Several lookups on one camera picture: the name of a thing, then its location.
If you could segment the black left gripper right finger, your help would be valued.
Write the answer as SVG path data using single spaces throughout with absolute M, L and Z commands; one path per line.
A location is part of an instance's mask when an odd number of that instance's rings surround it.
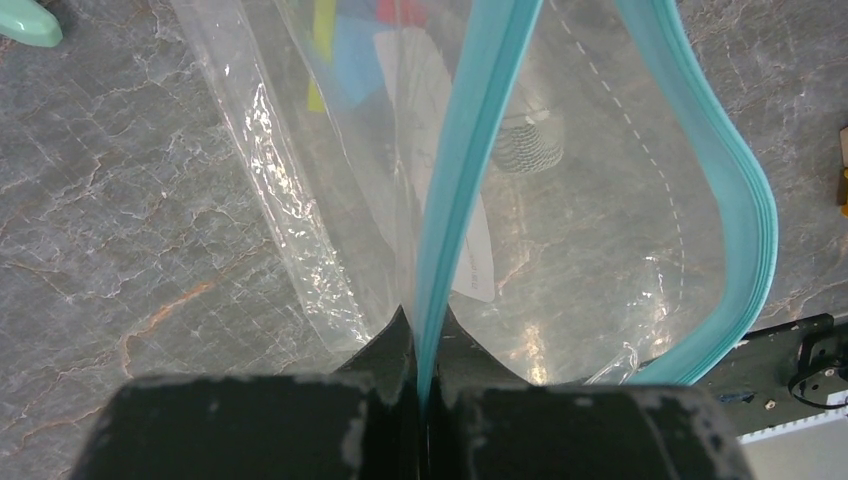
M 749 479 L 705 392 L 672 385 L 534 386 L 447 314 L 428 404 L 431 479 Z

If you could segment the mint green toy microphone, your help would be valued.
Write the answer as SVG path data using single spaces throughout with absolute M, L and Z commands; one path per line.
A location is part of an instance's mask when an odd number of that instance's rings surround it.
M 41 48 L 56 47 L 63 39 L 57 18 L 33 0 L 1 0 L 1 34 Z

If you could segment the orange toy brick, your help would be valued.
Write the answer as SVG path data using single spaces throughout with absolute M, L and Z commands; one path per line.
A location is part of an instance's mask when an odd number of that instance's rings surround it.
M 842 169 L 837 189 L 837 204 L 840 214 L 848 217 L 848 168 Z

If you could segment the grey toy microphone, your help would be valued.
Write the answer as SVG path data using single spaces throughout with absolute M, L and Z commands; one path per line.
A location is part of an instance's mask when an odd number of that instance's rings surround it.
M 504 173 L 539 173 L 564 155 L 563 99 L 540 72 L 524 66 L 512 88 L 491 153 Z

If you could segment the small wooden cube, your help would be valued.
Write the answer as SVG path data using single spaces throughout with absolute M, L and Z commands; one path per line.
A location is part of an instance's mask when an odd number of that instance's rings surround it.
M 839 144 L 842 165 L 845 169 L 848 168 L 848 127 L 844 127 L 839 132 Z

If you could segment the multicolour toy brick block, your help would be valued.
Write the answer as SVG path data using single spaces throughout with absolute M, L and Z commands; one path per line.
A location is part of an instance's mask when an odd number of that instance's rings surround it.
M 302 1 L 300 8 L 310 16 L 313 47 L 355 105 L 384 85 L 374 37 L 396 25 L 423 27 L 427 22 L 424 1 Z

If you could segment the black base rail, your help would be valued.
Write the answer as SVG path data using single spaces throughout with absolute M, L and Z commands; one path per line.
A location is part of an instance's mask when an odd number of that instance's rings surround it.
M 698 386 L 748 441 L 847 416 L 847 318 L 820 314 L 749 333 Z

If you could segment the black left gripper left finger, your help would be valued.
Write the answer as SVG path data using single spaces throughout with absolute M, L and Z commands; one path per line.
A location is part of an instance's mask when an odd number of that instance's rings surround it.
M 333 372 L 160 375 L 99 415 L 75 479 L 415 479 L 418 398 L 402 312 Z

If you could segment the clear zip top bag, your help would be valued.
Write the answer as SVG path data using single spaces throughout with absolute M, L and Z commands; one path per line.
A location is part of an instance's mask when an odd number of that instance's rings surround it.
M 325 349 L 396 311 L 431 372 L 443 321 L 536 384 L 699 381 L 773 281 L 768 181 L 677 1 L 424 1 L 374 37 L 355 105 L 302 1 L 178 1 L 184 34 Z M 564 155 L 491 160 L 521 69 L 562 96 Z

